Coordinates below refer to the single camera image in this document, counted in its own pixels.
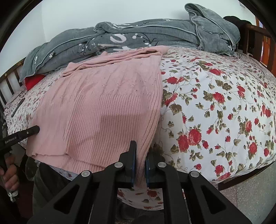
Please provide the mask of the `person's left hand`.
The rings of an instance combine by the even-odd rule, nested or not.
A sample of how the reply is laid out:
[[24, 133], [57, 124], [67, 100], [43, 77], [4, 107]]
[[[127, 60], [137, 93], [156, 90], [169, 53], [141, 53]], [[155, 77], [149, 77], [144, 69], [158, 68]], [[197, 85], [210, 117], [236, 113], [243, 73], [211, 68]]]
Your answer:
[[1, 186], [10, 191], [16, 191], [20, 185], [17, 166], [15, 166], [14, 162], [15, 156], [10, 154], [6, 158], [7, 171], [1, 168]]

